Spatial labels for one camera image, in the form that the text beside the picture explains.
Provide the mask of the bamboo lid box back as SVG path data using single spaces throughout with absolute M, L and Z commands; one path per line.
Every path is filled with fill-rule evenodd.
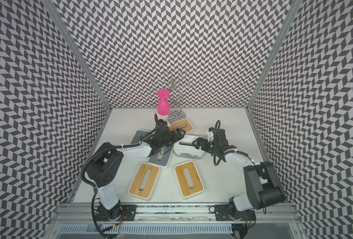
M 187 118 L 170 124 L 170 130 L 176 130 L 178 128 L 184 130 L 186 133 L 190 133 L 194 130 L 193 125 Z

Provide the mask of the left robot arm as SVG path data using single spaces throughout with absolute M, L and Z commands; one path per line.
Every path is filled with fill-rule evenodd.
M 99 196 L 97 209 L 92 206 L 95 216 L 107 221 L 116 220 L 123 213 L 113 183 L 121 163 L 154 156 L 161 152 L 162 148 L 172 146 L 183 139 L 185 134 L 185 130 L 170 129 L 166 121 L 157 119 L 155 128 L 141 136 L 137 143 L 128 145 L 103 143 L 81 170 L 82 181 L 93 188 L 92 201 Z

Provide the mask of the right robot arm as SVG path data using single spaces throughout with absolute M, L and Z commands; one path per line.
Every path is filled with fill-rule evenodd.
M 243 170 L 246 192 L 229 199 L 228 214 L 231 219 L 255 219 L 255 210 L 262 209 L 266 213 L 267 207 L 286 201 L 285 191 L 273 163 L 251 159 L 249 154 L 230 145 L 224 129 L 211 127 L 208 139 L 199 137 L 192 145 L 210 153 L 215 166 L 223 161 Z

